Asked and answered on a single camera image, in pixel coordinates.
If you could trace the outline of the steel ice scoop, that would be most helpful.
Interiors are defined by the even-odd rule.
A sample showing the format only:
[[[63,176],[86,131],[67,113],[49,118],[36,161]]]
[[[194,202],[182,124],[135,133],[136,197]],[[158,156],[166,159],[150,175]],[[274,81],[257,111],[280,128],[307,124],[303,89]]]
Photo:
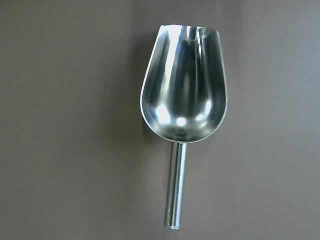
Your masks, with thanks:
[[[147,65],[140,110],[172,143],[165,225],[181,227],[187,146],[211,136],[228,104],[220,34],[203,26],[162,25]]]

